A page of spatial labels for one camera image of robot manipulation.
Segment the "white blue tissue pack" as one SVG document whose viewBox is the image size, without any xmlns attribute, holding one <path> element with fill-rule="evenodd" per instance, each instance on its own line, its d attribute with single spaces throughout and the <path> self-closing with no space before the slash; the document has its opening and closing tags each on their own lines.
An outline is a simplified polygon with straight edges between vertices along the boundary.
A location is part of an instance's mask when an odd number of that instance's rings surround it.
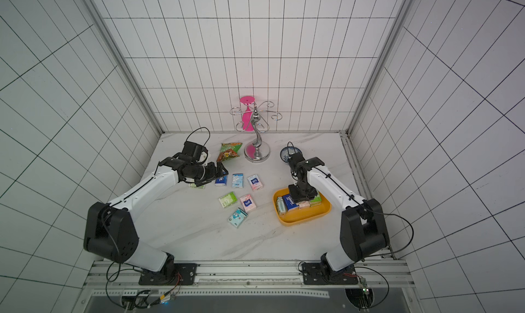
<svg viewBox="0 0 525 313">
<path fill-rule="evenodd" d="M 260 177 L 257 174 L 248 176 L 247 182 L 253 191 L 260 190 L 264 187 Z"/>
</svg>

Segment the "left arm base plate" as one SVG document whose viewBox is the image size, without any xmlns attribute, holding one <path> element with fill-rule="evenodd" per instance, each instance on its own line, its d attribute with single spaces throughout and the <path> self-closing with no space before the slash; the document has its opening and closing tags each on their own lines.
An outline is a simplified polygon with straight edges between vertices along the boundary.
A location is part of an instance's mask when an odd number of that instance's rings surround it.
<svg viewBox="0 0 525 313">
<path fill-rule="evenodd" d="M 195 281 L 197 267 L 195 263 L 169 262 L 161 271 L 143 272 L 138 284 L 140 286 L 191 286 Z"/>
</svg>

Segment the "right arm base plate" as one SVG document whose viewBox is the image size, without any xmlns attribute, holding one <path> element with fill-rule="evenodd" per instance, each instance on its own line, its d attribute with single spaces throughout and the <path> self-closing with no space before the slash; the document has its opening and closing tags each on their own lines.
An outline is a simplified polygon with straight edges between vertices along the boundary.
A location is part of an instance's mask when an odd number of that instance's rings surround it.
<svg viewBox="0 0 525 313">
<path fill-rule="evenodd" d="M 309 286 L 325 285 L 357 285 L 359 279 L 353 266 L 340 271 L 333 271 L 322 262 L 299 262 L 298 271 L 303 277 L 303 283 Z"/>
</svg>

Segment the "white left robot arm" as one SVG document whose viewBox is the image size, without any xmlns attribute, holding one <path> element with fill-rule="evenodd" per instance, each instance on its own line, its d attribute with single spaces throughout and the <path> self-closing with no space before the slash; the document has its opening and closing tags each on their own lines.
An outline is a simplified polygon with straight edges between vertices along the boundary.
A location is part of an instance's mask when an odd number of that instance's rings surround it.
<svg viewBox="0 0 525 313">
<path fill-rule="evenodd" d="M 96 202 L 87 212 L 84 250 L 112 262 L 131 265 L 170 279 L 175 274 L 173 255 L 140 239 L 135 222 L 145 210 L 179 183 L 196 186 L 228 175 L 222 163 L 206 165 L 168 157 L 135 187 L 108 203 Z"/>
</svg>

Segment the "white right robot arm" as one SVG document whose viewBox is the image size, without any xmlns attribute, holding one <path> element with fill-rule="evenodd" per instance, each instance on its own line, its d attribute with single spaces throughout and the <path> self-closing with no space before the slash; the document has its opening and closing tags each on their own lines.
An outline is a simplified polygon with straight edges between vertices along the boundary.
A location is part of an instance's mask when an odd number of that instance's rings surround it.
<svg viewBox="0 0 525 313">
<path fill-rule="evenodd" d="M 375 199 L 366 199 L 332 176 L 323 161 L 295 153 L 288 159 L 296 183 L 288 186 L 294 202 L 323 195 L 341 210 L 339 244 L 321 256 L 328 273 L 338 273 L 390 245 L 384 212 Z"/>
</svg>

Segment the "yellow plastic storage box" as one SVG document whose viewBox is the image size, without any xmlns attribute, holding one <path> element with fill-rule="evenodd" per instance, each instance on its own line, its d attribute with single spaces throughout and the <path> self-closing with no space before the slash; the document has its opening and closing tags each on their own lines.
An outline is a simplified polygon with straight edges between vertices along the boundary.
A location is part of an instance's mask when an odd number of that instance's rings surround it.
<svg viewBox="0 0 525 313">
<path fill-rule="evenodd" d="M 306 208 L 296 208 L 293 209 L 291 212 L 287 211 L 285 214 L 280 214 L 277 200 L 279 197 L 288 194 L 288 189 L 281 189 L 273 194 L 273 207 L 275 209 L 276 216 L 279 222 L 283 226 L 293 226 L 296 224 L 315 220 L 317 218 L 327 215 L 332 210 L 332 205 L 329 203 L 329 201 L 322 194 L 319 194 L 321 201 L 318 204 Z"/>
</svg>

